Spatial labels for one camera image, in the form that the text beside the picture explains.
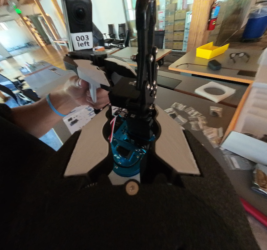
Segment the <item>red screwdriver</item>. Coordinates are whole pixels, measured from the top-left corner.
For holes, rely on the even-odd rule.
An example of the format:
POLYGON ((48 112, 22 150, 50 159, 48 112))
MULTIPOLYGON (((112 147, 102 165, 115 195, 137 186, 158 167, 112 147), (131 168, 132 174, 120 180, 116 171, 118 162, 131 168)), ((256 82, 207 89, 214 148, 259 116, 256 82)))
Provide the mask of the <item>red screwdriver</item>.
POLYGON ((261 213, 259 210, 257 210, 255 207, 250 205, 246 200, 239 197, 239 200, 241 201, 245 211, 252 215, 257 221, 259 221, 262 225, 267 227, 267 216, 261 213))

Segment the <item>black desk pad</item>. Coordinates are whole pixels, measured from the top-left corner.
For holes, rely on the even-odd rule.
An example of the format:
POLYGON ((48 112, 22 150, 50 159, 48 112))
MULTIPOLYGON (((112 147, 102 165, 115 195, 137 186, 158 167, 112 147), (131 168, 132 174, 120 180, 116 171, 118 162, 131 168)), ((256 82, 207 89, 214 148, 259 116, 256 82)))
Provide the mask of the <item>black desk pad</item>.
POLYGON ((159 87, 174 90, 181 82, 182 80, 179 79, 173 79, 160 75, 157 76, 157 85, 159 87))

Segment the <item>dark grey desk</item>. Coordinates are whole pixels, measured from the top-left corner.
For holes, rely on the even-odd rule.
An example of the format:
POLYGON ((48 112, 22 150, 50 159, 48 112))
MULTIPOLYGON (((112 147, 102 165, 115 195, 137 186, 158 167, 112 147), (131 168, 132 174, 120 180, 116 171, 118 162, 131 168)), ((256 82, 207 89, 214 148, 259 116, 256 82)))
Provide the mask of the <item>dark grey desk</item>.
MULTIPOLYGON (((224 132, 227 130, 229 123, 231 122, 232 117, 236 111, 236 108, 233 107, 217 104, 209 100, 186 95, 167 88, 158 87, 155 103, 159 107, 161 107, 162 109, 167 109, 175 102, 182 103, 187 106, 192 106, 195 110, 201 112, 206 116, 209 122, 209 126, 215 128, 223 127, 224 132), (210 106, 223 108, 222 118, 211 116, 209 114, 210 106)), ((259 210, 261 213, 266 215, 266 197, 258 194, 251 189, 253 178, 252 171, 230 169, 229 163, 226 162, 221 149, 213 148, 201 131, 191 130, 188 123, 183 125, 183 127, 185 129, 188 129, 192 133, 192 135, 194 135, 195 138, 205 146, 205 148, 212 154, 212 156, 215 157, 215 159, 219 162, 219 164, 228 175, 238 195, 246 200, 250 205, 259 210)), ((261 249, 266 249, 266 227, 258 222, 250 214, 248 214, 247 216, 249 224, 252 228, 252 232, 256 236, 259 247, 261 249)))

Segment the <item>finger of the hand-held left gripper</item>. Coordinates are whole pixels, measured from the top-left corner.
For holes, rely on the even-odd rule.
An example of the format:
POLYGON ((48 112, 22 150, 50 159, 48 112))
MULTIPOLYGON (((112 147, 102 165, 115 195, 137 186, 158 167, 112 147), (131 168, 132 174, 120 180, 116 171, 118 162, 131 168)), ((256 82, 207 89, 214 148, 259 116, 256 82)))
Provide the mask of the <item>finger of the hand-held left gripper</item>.
POLYGON ((126 78, 136 78, 137 73, 135 70, 125 61, 117 58, 105 58, 104 65, 106 70, 116 72, 118 75, 126 78))
POLYGON ((105 72, 99 69, 96 65, 93 65, 92 61, 85 59, 76 59, 74 60, 74 63, 77 65, 76 69, 79 78, 88 82, 92 87, 111 87, 111 84, 105 72))

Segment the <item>grey desk with black pad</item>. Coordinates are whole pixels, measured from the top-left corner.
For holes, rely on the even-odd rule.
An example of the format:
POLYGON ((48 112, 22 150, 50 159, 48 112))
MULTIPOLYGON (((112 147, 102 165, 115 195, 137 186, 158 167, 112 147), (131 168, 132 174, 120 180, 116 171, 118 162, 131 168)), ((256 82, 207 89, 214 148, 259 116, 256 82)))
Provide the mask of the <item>grey desk with black pad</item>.
POLYGON ((205 79, 205 78, 194 77, 194 76, 185 76, 185 75, 166 72, 166 71, 158 71, 158 75, 182 80, 182 82, 174 89, 174 91, 177 91, 183 94, 188 94, 191 96, 195 96, 198 98, 202 98, 205 100, 208 100, 208 99, 195 93, 195 89, 197 89, 198 87, 202 85, 205 85, 209 82, 216 82, 221 85, 233 88, 235 89, 235 93, 233 95, 225 98, 224 100, 219 101, 219 104, 230 106, 233 108, 237 108, 246 89, 248 88, 247 84, 240 85, 236 83, 227 83, 227 82, 216 81, 214 79, 205 79))

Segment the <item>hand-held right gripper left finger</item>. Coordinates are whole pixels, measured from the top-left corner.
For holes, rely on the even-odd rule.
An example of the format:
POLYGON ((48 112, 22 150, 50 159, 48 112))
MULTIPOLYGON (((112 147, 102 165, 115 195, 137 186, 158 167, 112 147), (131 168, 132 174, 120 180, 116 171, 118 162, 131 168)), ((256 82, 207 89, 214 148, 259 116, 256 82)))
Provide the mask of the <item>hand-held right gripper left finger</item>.
POLYGON ((64 172, 64 177, 108 176, 113 169, 113 157, 108 138, 111 134, 112 108, 105 107, 81 130, 64 172))

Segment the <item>black office chair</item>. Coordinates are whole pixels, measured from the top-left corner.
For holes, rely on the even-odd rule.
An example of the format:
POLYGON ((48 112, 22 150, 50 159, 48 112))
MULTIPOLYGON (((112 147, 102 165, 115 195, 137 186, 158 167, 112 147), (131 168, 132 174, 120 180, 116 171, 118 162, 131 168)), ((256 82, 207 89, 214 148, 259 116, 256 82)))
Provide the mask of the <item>black office chair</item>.
POLYGON ((155 46, 158 49, 163 49, 165 30, 155 31, 155 46))
POLYGON ((130 31, 126 27, 125 23, 118 25, 118 36, 119 36, 119 48, 125 48, 129 46, 129 40, 130 40, 130 31))
POLYGON ((108 24, 108 36, 109 36, 109 39, 107 41, 108 44, 111 44, 113 41, 116 40, 114 24, 108 24))

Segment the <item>blue black toy robot arm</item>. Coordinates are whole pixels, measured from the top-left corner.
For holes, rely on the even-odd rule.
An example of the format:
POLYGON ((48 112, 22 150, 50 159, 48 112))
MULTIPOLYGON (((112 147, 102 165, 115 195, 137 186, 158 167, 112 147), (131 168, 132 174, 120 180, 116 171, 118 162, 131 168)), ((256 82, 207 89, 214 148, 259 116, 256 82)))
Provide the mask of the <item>blue black toy robot arm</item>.
POLYGON ((111 121, 109 141, 117 175, 131 177, 140 173, 141 183, 152 183, 157 174, 166 171, 154 151, 159 131, 154 120, 158 74, 158 49, 154 43, 156 0, 136 0, 135 13, 137 77, 122 77, 109 93, 111 104, 119 108, 111 121))

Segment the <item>blue wristband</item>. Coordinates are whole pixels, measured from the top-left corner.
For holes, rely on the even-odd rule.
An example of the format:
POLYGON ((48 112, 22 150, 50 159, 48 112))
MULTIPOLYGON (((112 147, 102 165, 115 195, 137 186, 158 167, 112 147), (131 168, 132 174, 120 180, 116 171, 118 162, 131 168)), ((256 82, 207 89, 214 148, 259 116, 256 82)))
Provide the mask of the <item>blue wristband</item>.
POLYGON ((50 94, 47 94, 46 97, 45 97, 45 100, 49 106, 49 108, 55 113, 57 114, 58 116, 60 117, 66 117, 67 115, 64 115, 62 113, 60 113, 52 104, 51 100, 50 100, 50 94))

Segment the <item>stack of cardboard boxes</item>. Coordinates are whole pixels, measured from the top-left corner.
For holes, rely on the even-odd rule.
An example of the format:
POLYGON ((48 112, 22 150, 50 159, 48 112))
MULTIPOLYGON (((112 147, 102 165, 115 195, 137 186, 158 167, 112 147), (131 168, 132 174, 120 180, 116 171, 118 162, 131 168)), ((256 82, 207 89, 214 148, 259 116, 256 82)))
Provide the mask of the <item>stack of cardboard boxes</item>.
POLYGON ((165 31, 164 48, 186 52, 194 0, 156 1, 156 29, 165 31))

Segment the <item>yellow plastic tray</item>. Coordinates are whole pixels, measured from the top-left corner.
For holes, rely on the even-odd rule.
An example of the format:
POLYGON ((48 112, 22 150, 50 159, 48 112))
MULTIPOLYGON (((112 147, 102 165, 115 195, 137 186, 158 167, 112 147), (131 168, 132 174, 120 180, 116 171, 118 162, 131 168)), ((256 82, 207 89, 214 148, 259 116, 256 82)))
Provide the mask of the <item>yellow plastic tray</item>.
POLYGON ((211 59, 218 55, 223 54, 228 48, 229 44, 225 44, 219 47, 219 46, 214 46, 213 42, 210 42, 196 48, 196 57, 211 59))

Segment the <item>clear bag with black part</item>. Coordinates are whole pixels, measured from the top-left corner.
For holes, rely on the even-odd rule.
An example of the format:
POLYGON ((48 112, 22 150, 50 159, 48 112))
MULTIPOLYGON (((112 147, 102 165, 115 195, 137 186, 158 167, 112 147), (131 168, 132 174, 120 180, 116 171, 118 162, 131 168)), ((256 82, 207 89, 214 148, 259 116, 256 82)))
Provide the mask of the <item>clear bag with black part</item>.
POLYGON ((209 114, 214 117, 220 117, 222 118, 223 108, 216 107, 216 106, 210 106, 209 114))

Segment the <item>dark earbud case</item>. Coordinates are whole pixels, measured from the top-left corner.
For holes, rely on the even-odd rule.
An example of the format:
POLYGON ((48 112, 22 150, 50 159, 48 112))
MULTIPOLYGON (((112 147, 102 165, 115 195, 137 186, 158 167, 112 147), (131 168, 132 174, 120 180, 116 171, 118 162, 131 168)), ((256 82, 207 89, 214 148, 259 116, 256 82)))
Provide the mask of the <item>dark earbud case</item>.
POLYGON ((210 68, 213 71, 220 70, 222 68, 222 64, 219 63, 217 60, 213 59, 210 60, 207 64, 208 68, 210 68))

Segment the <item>blue trash bin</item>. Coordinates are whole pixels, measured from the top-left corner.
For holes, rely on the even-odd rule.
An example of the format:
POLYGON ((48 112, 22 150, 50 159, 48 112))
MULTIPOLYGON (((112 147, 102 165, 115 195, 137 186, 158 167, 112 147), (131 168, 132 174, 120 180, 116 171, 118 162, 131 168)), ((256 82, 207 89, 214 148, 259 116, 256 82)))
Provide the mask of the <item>blue trash bin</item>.
POLYGON ((248 15, 248 21, 242 35, 242 41, 259 39, 267 28, 267 2, 254 5, 248 15))

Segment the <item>illustrated instruction booklet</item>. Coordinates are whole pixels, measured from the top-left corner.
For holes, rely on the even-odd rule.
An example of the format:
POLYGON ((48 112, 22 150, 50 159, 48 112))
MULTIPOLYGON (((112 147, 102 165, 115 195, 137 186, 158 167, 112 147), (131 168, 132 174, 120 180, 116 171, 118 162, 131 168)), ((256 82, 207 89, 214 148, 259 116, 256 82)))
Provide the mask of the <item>illustrated instruction booklet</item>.
POLYGON ((95 117, 94 108, 90 106, 79 106, 73 109, 63 118, 63 122, 69 129, 81 129, 95 117))

